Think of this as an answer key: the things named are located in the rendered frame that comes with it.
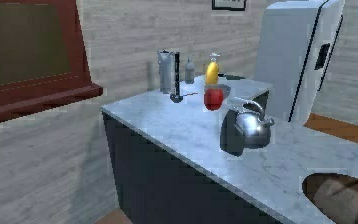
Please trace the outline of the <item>grey pepper shaker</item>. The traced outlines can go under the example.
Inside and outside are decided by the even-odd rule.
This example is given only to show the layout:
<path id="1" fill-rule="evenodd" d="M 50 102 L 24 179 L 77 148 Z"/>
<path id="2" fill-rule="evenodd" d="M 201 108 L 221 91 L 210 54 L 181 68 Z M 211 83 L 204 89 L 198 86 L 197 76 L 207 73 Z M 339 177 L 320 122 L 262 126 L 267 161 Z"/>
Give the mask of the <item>grey pepper shaker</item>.
<path id="1" fill-rule="evenodd" d="M 185 83 L 193 84 L 195 76 L 195 67 L 193 62 L 190 59 L 187 59 L 187 63 L 185 65 Z"/>

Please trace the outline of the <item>grey metal coffee pot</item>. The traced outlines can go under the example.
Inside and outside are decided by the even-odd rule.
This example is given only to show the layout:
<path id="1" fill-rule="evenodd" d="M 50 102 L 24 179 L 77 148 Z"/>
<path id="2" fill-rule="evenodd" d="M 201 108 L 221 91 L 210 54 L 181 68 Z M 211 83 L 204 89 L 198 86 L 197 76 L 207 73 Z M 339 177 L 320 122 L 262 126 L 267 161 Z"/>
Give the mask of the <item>grey metal coffee pot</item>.
<path id="1" fill-rule="evenodd" d="M 158 51 L 160 91 L 171 94 L 174 90 L 174 53 L 166 50 Z"/>

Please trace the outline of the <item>marble top dark counter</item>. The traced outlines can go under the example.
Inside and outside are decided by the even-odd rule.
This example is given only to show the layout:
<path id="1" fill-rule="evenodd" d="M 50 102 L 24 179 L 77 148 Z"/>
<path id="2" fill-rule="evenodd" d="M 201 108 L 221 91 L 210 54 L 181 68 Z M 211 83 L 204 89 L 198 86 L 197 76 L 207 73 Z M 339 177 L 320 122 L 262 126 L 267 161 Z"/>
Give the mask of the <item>marble top dark counter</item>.
<path id="1" fill-rule="evenodd" d="M 358 144 L 277 120 L 270 144 L 220 148 L 229 107 L 208 111 L 200 80 L 187 99 L 158 90 L 103 106 L 119 204 L 133 224 L 334 224 L 303 194 L 314 173 L 358 178 Z"/>

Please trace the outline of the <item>grey bowl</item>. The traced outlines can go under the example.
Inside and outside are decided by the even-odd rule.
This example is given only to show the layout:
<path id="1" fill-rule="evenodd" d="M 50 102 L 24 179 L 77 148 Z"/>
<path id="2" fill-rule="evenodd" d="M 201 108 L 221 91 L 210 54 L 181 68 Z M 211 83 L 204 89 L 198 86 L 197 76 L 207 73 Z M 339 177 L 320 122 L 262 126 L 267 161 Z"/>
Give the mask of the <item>grey bowl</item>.
<path id="1" fill-rule="evenodd" d="M 223 99 L 226 99 L 231 91 L 231 87 L 226 84 L 207 84 L 204 86 L 204 91 L 207 91 L 208 89 L 221 89 L 223 92 Z"/>

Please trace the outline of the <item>yellow soap bottle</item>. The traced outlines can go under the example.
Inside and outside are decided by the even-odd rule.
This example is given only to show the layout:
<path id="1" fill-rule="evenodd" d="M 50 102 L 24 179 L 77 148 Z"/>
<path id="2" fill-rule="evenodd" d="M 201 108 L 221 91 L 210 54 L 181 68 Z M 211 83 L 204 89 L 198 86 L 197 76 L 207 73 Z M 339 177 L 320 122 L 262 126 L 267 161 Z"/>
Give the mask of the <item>yellow soap bottle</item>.
<path id="1" fill-rule="evenodd" d="M 205 83 L 209 84 L 217 84 L 218 83 L 218 74 L 219 74 L 219 66 L 217 63 L 217 58 L 219 57 L 216 53 L 210 54 L 210 63 L 207 67 L 205 74 Z"/>

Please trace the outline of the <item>silver metal kettle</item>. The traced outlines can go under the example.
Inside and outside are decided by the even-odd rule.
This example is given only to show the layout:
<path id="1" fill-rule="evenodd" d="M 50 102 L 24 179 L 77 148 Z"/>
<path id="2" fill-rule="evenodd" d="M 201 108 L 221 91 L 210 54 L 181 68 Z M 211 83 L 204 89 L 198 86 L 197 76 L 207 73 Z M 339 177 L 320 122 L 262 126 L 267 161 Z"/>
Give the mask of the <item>silver metal kettle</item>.
<path id="1" fill-rule="evenodd" d="M 233 107 L 226 113 L 220 131 L 220 148 L 234 156 L 245 149 L 264 148 L 270 143 L 272 118 L 265 118 L 262 106 L 244 100 L 242 109 Z"/>

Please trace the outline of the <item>white fridge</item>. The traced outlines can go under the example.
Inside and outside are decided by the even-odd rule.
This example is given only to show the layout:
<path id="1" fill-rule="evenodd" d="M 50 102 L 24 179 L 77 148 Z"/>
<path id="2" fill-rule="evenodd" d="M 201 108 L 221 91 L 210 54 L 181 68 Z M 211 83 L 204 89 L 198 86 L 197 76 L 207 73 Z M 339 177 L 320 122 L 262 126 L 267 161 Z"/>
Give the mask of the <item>white fridge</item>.
<path id="1" fill-rule="evenodd" d="M 263 14 L 254 79 L 273 86 L 266 111 L 291 123 L 307 122 L 336 45 L 345 0 L 288 0 Z M 315 70 L 320 47 L 326 64 Z"/>

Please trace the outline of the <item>red framed window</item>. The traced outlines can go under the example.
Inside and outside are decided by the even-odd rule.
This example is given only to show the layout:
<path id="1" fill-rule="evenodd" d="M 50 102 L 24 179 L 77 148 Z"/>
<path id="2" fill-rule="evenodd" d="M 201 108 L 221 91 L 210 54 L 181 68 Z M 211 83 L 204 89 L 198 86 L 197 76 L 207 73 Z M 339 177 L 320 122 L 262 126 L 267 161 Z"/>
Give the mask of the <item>red framed window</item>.
<path id="1" fill-rule="evenodd" d="M 0 123 L 102 94 L 77 0 L 0 0 Z"/>

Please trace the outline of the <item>black framed wall picture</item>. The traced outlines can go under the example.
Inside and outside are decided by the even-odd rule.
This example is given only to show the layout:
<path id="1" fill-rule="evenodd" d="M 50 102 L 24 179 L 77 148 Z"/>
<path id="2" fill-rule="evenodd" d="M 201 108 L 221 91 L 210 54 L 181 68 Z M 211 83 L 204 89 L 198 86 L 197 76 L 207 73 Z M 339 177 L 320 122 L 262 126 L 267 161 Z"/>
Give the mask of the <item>black framed wall picture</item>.
<path id="1" fill-rule="evenodd" d="M 212 0 L 213 10 L 244 11 L 246 0 Z"/>

